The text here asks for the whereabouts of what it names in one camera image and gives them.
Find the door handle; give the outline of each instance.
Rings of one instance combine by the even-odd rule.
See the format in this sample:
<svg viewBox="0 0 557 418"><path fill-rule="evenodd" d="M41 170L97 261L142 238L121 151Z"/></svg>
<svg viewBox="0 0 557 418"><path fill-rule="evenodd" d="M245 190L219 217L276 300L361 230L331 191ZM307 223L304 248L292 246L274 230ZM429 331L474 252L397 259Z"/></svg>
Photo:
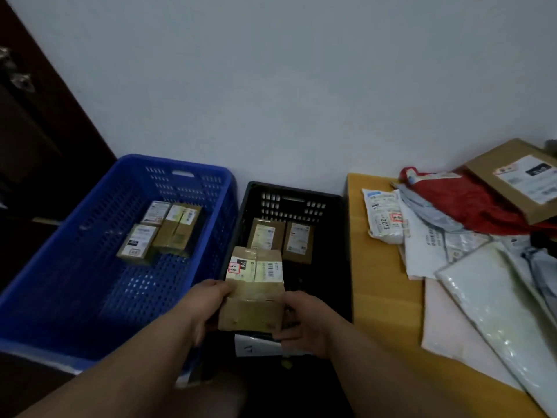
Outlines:
<svg viewBox="0 0 557 418"><path fill-rule="evenodd" d="M34 93L35 86L29 73L20 73L17 64L13 61L8 47L0 47L0 69L8 75L10 82L18 90Z"/></svg>

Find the wooden table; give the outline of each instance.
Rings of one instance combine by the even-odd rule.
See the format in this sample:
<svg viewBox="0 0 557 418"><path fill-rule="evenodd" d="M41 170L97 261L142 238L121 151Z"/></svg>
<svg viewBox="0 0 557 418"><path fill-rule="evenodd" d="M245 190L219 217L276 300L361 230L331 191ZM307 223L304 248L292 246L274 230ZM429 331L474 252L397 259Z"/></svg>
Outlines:
<svg viewBox="0 0 557 418"><path fill-rule="evenodd" d="M396 246L368 235L361 190L391 191L392 181L348 175L354 324L473 416L545 417L526 393L421 349L423 282L408 280Z"/></svg>

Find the hand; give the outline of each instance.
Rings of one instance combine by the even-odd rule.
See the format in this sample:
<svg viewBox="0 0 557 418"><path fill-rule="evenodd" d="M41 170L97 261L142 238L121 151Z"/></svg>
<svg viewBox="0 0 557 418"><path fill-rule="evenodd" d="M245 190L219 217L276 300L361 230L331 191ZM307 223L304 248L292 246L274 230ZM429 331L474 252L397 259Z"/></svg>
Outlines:
<svg viewBox="0 0 557 418"><path fill-rule="evenodd" d="M191 321L193 344L199 346L205 337L205 322L219 309L222 300L236 287L232 280L207 279L192 287L174 309Z"/></svg>
<svg viewBox="0 0 557 418"><path fill-rule="evenodd" d="M292 318L299 324L273 333L273 338L281 340L284 350L310 351L328 358L331 333L345 320L322 300L301 291L285 292L277 301L294 309Z"/></svg>

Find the blue plastic crate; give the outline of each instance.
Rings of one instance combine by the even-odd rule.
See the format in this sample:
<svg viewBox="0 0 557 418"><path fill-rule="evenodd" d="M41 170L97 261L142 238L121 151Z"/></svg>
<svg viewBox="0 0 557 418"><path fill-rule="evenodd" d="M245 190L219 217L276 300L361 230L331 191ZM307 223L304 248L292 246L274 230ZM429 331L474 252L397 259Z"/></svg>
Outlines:
<svg viewBox="0 0 557 418"><path fill-rule="evenodd" d="M128 265L116 253L154 200L203 206L197 247L191 259ZM237 215L225 168L120 158L0 296L0 351L70 372L94 365L192 285L219 278Z"/></svg>

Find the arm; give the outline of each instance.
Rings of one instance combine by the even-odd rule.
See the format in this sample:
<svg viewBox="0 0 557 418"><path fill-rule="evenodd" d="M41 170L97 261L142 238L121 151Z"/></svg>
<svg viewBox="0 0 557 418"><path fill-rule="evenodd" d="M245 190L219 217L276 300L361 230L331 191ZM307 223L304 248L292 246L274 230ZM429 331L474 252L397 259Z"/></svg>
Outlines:
<svg viewBox="0 0 557 418"><path fill-rule="evenodd" d="M323 301L303 292L286 292L283 301L300 324L273 337L284 349L329 358L357 416L465 416Z"/></svg>
<svg viewBox="0 0 557 418"><path fill-rule="evenodd" d="M205 322L233 289L205 280L93 368L33 405L20 418L142 417L151 415L174 386Z"/></svg>

